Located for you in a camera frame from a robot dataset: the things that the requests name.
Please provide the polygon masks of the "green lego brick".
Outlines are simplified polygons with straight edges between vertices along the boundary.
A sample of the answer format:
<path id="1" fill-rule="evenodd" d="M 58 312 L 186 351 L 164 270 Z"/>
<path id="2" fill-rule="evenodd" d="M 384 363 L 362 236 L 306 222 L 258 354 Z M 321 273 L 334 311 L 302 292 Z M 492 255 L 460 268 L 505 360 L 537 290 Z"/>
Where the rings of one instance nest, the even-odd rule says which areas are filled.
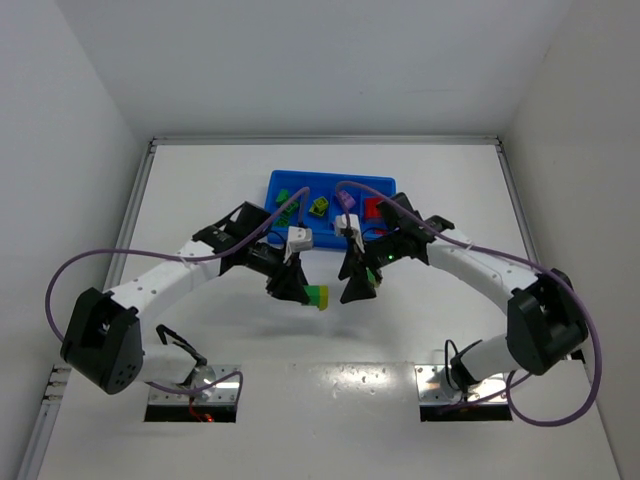
<path id="1" fill-rule="evenodd" d="M 291 217 L 299 208 L 299 202 L 297 200 L 289 203 L 283 210 L 283 214 L 287 217 Z"/>

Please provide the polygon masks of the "purple round lego brick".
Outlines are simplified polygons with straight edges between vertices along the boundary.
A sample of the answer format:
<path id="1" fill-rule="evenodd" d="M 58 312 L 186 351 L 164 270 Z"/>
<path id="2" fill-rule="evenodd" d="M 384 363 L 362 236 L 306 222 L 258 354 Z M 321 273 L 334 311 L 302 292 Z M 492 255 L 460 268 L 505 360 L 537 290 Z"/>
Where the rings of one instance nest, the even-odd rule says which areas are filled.
<path id="1" fill-rule="evenodd" d="M 354 197 L 344 189 L 336 193 L 336 198 L 347 210 L 352 209 L 356 205 Z"/>

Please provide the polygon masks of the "yellow printed lego brick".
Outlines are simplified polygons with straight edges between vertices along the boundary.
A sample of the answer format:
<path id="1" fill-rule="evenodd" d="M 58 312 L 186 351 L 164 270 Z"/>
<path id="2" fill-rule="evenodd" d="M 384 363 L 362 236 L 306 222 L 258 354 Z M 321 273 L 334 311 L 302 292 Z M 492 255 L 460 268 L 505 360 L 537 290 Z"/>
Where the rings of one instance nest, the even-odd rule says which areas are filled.
<path id="1" fill-rule="evenodd" d="M 317 197 L 313 200 L 311 204 L 311 207 L 309 209 L 309 214 L 314 217 L 322 218 L 329 210 L 329 206 L 330 206 L 330 203 L 326 197 L 324 196 Z"/>

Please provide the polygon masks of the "green square lego tile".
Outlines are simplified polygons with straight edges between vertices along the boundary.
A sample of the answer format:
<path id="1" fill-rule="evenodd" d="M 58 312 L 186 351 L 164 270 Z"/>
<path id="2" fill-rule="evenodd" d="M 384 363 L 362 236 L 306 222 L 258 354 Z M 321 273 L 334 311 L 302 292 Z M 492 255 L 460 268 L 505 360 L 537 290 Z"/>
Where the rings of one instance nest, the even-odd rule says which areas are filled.
<path id="1" fill-rule="evenodd" d="M 281 189 L 276 198 L 275 202 L 277 206 L 283 205 L 290 198 L 290 193 L 287 189 Z"/>

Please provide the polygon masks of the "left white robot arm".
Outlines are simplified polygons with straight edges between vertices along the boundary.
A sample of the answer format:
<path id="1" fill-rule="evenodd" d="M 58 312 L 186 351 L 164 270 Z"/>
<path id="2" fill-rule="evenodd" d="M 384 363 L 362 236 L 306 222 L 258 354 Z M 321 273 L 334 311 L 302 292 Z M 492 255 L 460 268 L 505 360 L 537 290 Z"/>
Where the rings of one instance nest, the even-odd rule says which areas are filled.
<path id="1" fill-rule="evenodd" d="M 299 258 L 313 246 L 311 230 L 289 227 L 284 247 L 276 248 L 263 240 L 270 226 L 266 210 L 245 202 L 196 232 L 175 258 L 105 292 L 87 289 L 74 306 L 62 359 L 109 395 L 136 381 L 163 390 L 196 388 L 206 358 L 162 325 L 157 344 L 145 342 L 143 333 L 178 301 L 235 266 L 264 275 L 271 297 L 311 304 Z"/>

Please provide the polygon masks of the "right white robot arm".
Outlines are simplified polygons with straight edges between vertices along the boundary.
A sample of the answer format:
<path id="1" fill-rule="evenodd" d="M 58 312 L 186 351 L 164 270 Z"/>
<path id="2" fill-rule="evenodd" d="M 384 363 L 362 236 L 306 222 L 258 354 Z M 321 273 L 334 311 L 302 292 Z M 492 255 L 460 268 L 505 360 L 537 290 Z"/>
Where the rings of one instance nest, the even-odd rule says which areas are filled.
<path id="1" fill-rule="evenodd" d="M 404 193 L 376 202 L 375 208 L 388 231 L 373 240 L 364 239 L 356 215 L 335 218 L 336 235 L 347 241 L 338 275 L 347 283 L 341 303 L 374 298 L 382 268 L 411 258 L 453 275 L 506 316 L 505 333 L 478 340 L 449 360 L 451 388 L 465 392 L 487 377 L 513 370 L 541 376 L 587 339 L 585 316 L 563 272 L 542 273 L 480 252 L 449 220 L 422 218 Z"/>

